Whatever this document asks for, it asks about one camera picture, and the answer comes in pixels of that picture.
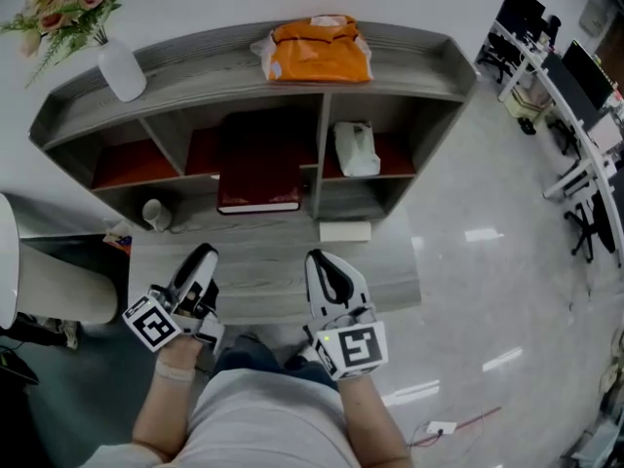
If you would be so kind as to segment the person's right forearm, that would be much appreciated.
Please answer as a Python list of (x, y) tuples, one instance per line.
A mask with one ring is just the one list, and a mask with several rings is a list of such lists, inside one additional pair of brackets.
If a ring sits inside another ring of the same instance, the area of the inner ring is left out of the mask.
[(413, 468), (406, 441), (368, 375), (337, 382), (347, 435), (362, 468)]

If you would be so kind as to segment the pink flower bouquet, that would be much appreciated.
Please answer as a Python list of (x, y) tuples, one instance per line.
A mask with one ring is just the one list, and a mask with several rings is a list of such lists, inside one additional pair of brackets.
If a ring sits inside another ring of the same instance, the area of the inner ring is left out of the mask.
[(25, 0), (12, 19), (0, 22), (0, 35), (18, 33), (20, 52), (37, 58), (26, 84), (74, 54), (108, 43), (105, 24), (121, 0)]

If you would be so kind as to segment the white round table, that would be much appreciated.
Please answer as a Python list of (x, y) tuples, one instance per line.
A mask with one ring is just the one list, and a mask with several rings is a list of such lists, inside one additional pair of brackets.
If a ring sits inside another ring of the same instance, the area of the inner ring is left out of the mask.
[(20, 236), (13, 209), (0, 193), (0, 329), (7, 330), (18, 312)]

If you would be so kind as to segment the person's white shirt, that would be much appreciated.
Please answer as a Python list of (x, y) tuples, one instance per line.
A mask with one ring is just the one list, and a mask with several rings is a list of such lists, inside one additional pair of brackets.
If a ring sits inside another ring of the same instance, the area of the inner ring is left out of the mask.
[(219, 373), (199, 397), (168, 463), (145, 447), (102, 446), (81, 468), (360, 468), (339, 395), (327, 385), (257, 370)]

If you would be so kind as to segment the colourful small packet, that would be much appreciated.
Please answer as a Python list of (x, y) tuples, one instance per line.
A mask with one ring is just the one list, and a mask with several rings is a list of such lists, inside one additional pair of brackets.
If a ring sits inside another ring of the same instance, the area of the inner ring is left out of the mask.
[(102, 242), (130, 256), (133, 242), (131, 225), (124, 220), (117, 222), (107, 221), (105, 224), (105, 234)]

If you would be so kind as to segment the white mug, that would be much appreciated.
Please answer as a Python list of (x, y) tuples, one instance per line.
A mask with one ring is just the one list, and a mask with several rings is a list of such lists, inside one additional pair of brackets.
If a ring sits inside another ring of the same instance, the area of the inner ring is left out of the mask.
[(146, 201), (142, 207), (141, 216), (157, 232), (167, 230), (173, 220), (172, 213), (158, 199)]

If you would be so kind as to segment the dark red book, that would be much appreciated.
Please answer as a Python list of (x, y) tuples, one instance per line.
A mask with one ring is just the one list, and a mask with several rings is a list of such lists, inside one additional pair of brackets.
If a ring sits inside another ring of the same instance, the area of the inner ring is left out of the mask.
[(222, 215), (294, 212), (302, 183), (296, 118), (287, 109), (233, 113), (221, 134), (216, 209)]

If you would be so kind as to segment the person's left forearm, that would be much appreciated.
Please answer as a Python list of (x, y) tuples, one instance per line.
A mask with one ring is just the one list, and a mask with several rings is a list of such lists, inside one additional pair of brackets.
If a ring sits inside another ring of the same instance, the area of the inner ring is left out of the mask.
[[(198, 340), (179, 336), (160, 349), (157, 360), (174, 368), (195, 370), (201, 350)], [(133, 428), (133, 444), (152, 451), (163, 462), (179, 454), (186, 440), (193, 381), (169, 380), (154, 371)]]

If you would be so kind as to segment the white plastic bag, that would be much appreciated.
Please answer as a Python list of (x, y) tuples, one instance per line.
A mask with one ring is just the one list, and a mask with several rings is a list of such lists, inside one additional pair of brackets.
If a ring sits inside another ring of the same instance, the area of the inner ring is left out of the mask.
[(370, 122), (337, 122), (334, 148), (342, 174), (347, 177), (378, 176), (381, 160), (376, 154)]

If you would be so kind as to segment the dark desk partition panel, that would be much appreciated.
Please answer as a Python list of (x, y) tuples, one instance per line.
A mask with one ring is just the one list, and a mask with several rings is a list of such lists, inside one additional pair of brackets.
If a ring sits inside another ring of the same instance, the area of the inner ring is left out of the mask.
[(563, 96), (575, 118), (582, 123), (584, 130), (591, 131), (600, 121), (600, 112), (564, 66), (563, 60), (556, 54), (550, 53), (543, 60), (542, 69)]

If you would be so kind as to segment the black bag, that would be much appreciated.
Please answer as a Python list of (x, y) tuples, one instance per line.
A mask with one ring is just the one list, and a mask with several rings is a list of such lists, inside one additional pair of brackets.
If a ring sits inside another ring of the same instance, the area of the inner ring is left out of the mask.
[[(8, 329), (0, 327), (0, 336), (41, 346), (65, 347), (68, 340), (63, 332), (50, 330), (36, 323), (16, 319)], [(22, 384), (38, 385), (36, 373), (17, 354), (17, 347), (0, 345), (0, 379), (19, 380)]]

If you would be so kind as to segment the person's blue jeans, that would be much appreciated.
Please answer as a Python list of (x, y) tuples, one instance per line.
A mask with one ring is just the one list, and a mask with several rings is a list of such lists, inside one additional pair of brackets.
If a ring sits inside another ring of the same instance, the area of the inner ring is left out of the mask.
[(330, 387), (338, 391), (313, 349), (304, 344), (294, 355), (280, 364), (273, 351), (255, 335), (241, 334), (234, 343), (218, 356), (211, 378), (224, 371), (263, 371), (303, 379)]

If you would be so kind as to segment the orange plastic bag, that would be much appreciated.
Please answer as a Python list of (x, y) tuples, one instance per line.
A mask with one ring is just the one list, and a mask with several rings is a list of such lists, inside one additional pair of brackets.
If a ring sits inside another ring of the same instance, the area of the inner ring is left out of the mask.
[(346, 15), (282, 24), (250, 49), (269, 81), (366, 83), (373, 79), (371, 48), (357, 21)]

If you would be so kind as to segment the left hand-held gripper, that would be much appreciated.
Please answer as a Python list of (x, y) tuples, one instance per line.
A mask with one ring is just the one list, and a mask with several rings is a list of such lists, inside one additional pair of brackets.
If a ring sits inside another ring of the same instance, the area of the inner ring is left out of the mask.
[(224, 335), (216, 314), (219, 289), (213, 280), (218, 252), (208, 243), (195, 248), (167, 288), (152, 285), (123, 313), (141, 343), (156, 352), (181, 335), (191, 336), (215, 354)]

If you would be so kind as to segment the beige wristband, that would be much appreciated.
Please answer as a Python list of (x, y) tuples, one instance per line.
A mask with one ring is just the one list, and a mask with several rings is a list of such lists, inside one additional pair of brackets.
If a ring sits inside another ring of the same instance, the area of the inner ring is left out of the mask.
[(155, 374), (177, 382), (192, 382), (195, 378), (195, 370), (179, 369), (167, 365), (160, 359), (156, 361)]

